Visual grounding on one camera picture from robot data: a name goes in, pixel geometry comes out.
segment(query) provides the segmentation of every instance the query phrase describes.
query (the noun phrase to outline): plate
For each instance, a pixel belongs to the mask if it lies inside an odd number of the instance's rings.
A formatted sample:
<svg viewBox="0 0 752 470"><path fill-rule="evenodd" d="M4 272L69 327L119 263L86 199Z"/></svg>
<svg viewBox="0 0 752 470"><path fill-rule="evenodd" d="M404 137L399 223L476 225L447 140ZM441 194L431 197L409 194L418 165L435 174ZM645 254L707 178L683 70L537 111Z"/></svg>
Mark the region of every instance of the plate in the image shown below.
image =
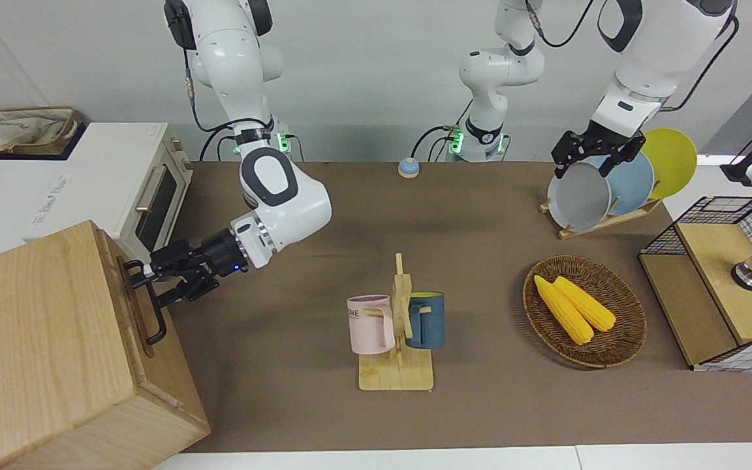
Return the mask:
<svg viewBox="0 0 752 470"><path fill-rule="evenodd" d="M584 232L608 213L611 185L592 164L577 161L567 169L564 178L553 176L547 198L550 199L547 208L559 227L570 226L572 232Z"/></svg>
<svg viewBox="0 0 752 470"><path fill-rule="evenodd" d="M645 133L642 151L651 161L654 178L660 181L651 191L652 199L672 196L689 184L698 166L698 151L686 134L674 129L654 129Z"/></svg>
<svg viewBox="0 0 752 470"><path fill-rule="evenodd" d="M585 162L598 169L606 158L606 155L592 157ZM642 152L638 153L634 160L624 161L615 166L606 178L611 185L612 197L620 198L608 211L612 216L621 216L638 210L651 195L651 188L654 187L654 169L646 154Z"/></svg>
<svg viewBox="0 0 752 470"><path fill-rule="evenodd" d="M564 331L535 288L533 276L550 282L564 276L600 301L617 317L609 331L594 330L593 339L577 345ZM533 266L524 281L524 311L538 337L550 349L580 366L614 367L632 360L646 342L646 316L640 300L620 277L599 262L573 255L554 256Z"/></svg>

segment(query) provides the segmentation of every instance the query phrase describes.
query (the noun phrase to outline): yellow corn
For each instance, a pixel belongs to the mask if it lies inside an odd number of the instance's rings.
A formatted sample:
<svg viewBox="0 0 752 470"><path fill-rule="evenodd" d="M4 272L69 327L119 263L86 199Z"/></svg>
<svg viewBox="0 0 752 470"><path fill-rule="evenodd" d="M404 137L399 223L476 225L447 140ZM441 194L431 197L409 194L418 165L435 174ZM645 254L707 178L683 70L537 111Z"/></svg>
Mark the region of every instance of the yellow corn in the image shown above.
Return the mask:
<svg viewBox="0 0 752 470"><path fill-rule="evenodd" d="M565 329L567 335L573 339L573 342L577 345L584 345L590 341L593 338L593 329L582 318L582 314L576 310L570 300L543 277L535 276L533 279L541 300L544 300L544 303L547 304L553 316Z"/></svg>
<svg viewBox="0 0 752 470"><path fill-rule="evenodd" d="M564 297L571 301L571 304L579 310L582 317L587 319L588 323L592 324L594 328L600 331L608 331L614 327L614 323L617 322L614 313L611 313L611 310L606 309L596 298L591 297L588 292L582 290L575 283L564 276L559 276L556 277L553 285Z"/></svg>

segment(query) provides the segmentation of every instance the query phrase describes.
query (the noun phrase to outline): wire basket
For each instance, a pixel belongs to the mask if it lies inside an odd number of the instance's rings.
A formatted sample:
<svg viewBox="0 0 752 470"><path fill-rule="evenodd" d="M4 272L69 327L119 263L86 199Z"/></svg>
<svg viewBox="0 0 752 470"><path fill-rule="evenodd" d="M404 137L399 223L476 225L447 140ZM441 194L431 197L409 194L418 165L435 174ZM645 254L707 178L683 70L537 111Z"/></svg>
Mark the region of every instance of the wire basket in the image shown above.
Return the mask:
<svg viewBox="0 0 752 470"><path fill-rule="evenodd" d="M577 345L541 300L533 276L553 282L564 276L611 310L617 323L596 331L591 341ZM620 277L598 262L572 255L554 256L536 264L524 281L524 311L538 337L550 349L580 366L595 369L632 360L646 342L646 318L635 293Z"/></svg>

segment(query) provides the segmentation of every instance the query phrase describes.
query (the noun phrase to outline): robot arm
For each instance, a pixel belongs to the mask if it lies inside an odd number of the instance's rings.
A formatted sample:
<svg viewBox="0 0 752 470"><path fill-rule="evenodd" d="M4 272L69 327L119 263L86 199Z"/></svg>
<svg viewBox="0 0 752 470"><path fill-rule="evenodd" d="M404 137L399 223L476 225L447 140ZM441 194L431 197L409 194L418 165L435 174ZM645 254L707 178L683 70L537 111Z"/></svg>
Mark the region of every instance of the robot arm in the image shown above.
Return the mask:
<svg viewBox="0 0 752 470"><path fill-rule="evenodd" d="M531 2L540 8L542 0ZM535 47L535 30L524 0L499 0L495 32L507 45L472 51L460 62L460 80L472 91L468 117L460 123L458 157L488 161L495 155L507 115L502 86L524 86L541 77L544 56Z"/></svg>
<svg viewBox="0 0 752 470"><path fill-rule="evenodd" d="M140 268L131 285L147 285L151 297L156 279L182 277L176 288L154 300L158 307L182 298L196 300L217 288L217 276L248 271L248 262L262 268L272 255L312 235L332 216L324 185L272 145L274 118L263 82L280 76L283 62L275 48L260 50L257 36L272 26L266 0L166 0L164 12L177 44L198 53L194 77L214 89L232 122L228 127L244 155L242 194L253 211L200 247L180 240L153 252L149 265L130 265ZM192 99L191 81L188 86Z"/></svg>
<svg viewBox="0 0 752 470"><path fill-rule="evenodd" d="M587 130L567 131L553 149L558 178L591 155L609 155L603 176L632 161L645 142L642 125L660 111L735 9L735 0L618 1L623 27L614 38L603 33L603 39L621 53L620 65Z"/></svg>

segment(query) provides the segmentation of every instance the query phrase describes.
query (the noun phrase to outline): blue mug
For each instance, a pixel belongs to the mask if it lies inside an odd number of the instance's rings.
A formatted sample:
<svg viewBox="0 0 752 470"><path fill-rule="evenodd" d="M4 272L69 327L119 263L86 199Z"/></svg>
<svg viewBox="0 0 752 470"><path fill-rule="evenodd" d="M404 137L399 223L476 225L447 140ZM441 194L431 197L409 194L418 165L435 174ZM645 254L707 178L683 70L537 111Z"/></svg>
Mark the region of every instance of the blue mug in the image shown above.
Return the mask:
<svg viewBox="0 0 752 470"><path fill-rule="evenodd" d="M408 306L413 338L405 344L420 350L445 346L445 297L442 292L412 292Z"/></svg>

